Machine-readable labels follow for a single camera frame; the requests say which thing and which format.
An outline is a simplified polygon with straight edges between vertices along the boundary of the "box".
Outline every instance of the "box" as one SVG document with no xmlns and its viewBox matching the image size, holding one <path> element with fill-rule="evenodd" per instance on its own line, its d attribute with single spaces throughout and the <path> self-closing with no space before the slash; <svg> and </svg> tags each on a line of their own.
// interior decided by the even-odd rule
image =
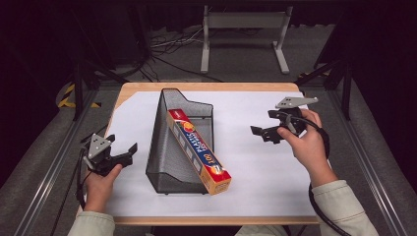
<svg viewBox="0 0 417 236">
<path fill-rule="evenodd" d="M 166 121 L 208 193 L 215 195 L 226 191 L 231 181 L 230 174 L 223 168 L 184 111 L 169 109 Z"/>
</svg>

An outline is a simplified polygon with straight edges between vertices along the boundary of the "black wire mesh organizer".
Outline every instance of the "black wire mesh organizer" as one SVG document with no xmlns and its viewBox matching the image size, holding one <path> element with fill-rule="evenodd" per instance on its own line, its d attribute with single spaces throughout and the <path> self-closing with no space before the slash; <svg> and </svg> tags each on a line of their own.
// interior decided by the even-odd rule
<svg viewBox="0 0 417 236">
<path fill-rule="evenodd" d="M 159 194 L 206 194 L 206 187 L 166 122 L 167 110 L 178 108 L 214 151 L 213 106 L 190 101 L 177 88 L 164 88 L 157 105 L 146 174 Z"/>
</svg>

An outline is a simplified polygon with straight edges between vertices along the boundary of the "sleeve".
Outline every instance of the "sleeve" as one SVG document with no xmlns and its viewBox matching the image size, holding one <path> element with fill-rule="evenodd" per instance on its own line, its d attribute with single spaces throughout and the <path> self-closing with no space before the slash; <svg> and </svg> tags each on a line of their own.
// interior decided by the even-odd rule
<svg viewBox="0 0 417 236">
<path fill-rule="evenodd" d="M 112 236 L 114 227 L 113 216 L 92 211 L 82 211 L 77 215 L 68 235 Z"/>
<path fill-rule="evenodd" d="M 344 180 L 334 181 L 313 190 L 314 198 L 322 212 L 350 235 L 378 235 L 362 205 Z M 338 235 L 319 218 L 323 236 Z"/>
</svg>

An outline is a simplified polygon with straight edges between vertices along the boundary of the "white paper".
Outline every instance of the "white paper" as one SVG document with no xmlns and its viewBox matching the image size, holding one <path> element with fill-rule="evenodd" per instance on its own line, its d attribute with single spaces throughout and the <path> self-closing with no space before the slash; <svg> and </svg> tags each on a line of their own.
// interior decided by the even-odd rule
<svg viewBox="0 0 417 236">
<path fill-rule="evenodd" d="M 213 105 L 215 154 L 232 176 L 226 192 L 157 194 L 146 175 L 159 91 L 140 91 L 114 112 L 107 131 L 114 134 L 112 155 L 134 143 L 133 165 L 122 170 L 114 184 L 107 211 L 114 216 L 313 216 L 310 179 L 293 156 L 290 145 L 264 143 L 250 126 L 268 128 L 279 120 L 268 110 L 286 96 L 301 92 L 182 91 L 189 100 Z"/>
</svg>

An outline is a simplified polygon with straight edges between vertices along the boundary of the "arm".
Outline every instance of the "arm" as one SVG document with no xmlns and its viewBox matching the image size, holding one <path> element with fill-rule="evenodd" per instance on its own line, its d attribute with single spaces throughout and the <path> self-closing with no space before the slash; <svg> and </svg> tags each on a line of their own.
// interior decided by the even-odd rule
<svg viewBox="0 0 417 236">
<path fill-rule="evenodd" d="M 87 174 L 86 207 L 77 215 L 68 235 L 113 235 L 114 220 L 111 215 L 105 214 L 105 208 L 113 191 L 114 180 L 122 168 L 122 165 L 116 165 L 105 177 L 91 172 Z"/>
<path fill-rule="evenodd" d="M 302 109 L 302 115 L 322 127 L 319 115 Z M 313 187 L 315 202 L 322 212 L 337 226 L 351 235 L 378 235 L 361 204 L 350 187 L 338 180 L 328 164 L 325 146 L 315 128 L 307 126 L 307 133 L 298 138 L 285 128 L 277 132 L 292 146 L 295 157 L 308 171 Z M 322 235 L 337 235 L 319 219 Z"/>
</svg>

